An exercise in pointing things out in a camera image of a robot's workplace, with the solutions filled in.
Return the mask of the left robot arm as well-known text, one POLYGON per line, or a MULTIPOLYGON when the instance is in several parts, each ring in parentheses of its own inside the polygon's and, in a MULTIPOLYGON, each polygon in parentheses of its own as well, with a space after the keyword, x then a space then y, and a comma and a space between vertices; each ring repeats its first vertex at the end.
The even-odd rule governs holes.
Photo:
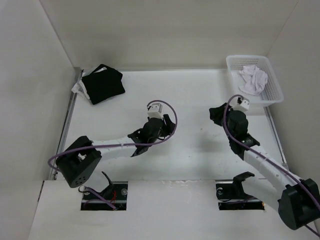
POLYGON ((168 114, 160 118, 149 117, 144 126, 126 137, 109 140, 103 147, 94 146, 86 135, 73 142, 56 160, 56 166, 70 188, 84 187, 98 198, 108 199, 113 183, 104 171, 96 167, 102 160, 132 158, 144 154, 157 142, 173 135, 177 124, 168 114))

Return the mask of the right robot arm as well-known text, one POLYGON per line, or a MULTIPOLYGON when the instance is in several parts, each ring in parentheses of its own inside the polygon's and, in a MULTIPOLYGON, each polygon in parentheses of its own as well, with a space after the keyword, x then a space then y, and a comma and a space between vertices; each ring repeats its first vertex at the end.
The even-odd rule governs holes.
POLYGON ((237 198, 255 197, 277 211, 282 222, 297 230, 320 218, 320 192, 312 179, 302 179, 277 163, 248 132, 244 112, 224 103, 209 109, 209 118, 223 127, 229 147, 241 160, 263 177, 244 172, 233 178, 232 192, 237 198))

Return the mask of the folded black tank top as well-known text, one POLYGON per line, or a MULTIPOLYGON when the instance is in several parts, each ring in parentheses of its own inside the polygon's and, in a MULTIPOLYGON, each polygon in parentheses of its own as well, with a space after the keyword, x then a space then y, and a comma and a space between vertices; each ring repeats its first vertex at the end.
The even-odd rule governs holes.
POLYGON ((109 98, 124 94, 123 74, 105 64, 100 64, 91 73, 80 80, 84 94, 92 105, 97 105, 109 98))

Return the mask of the white plastic basket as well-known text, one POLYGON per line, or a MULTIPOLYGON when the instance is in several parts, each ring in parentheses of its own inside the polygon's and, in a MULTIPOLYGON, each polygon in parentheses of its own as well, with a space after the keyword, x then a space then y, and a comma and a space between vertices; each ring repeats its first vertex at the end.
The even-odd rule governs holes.
POLYGON ((251 107, 281 103, 284 95, 270 61, 260 55, 226 57, 228 77, 234 95, 242 95, 251 107))

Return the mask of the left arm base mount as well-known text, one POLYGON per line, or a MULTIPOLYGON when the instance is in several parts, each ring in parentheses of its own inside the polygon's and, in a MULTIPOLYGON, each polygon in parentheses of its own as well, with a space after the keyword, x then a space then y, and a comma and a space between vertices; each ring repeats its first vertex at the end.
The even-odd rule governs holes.
POLYGON ((107 200, 107 204, 101 198, 90 191, 85 190, 84 187, 79 187, 78 192, 82 194, 80 205, 81 211, 126 211, 128 199, 127 181, 113 182, 113 187, 108 187, 106 192, 99 193, 101 197, 107 200))

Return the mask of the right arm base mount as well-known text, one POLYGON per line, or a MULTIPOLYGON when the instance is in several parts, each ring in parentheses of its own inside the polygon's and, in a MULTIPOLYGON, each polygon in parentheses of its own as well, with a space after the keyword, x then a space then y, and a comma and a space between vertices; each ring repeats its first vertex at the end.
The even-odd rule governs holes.
POLYGON ((236 175, 232 180, 218 180, 215 183, 216 198, 220 211, 265 210, 264 203, 247 193, 243 182, 255 175, 249 171, 236 175))

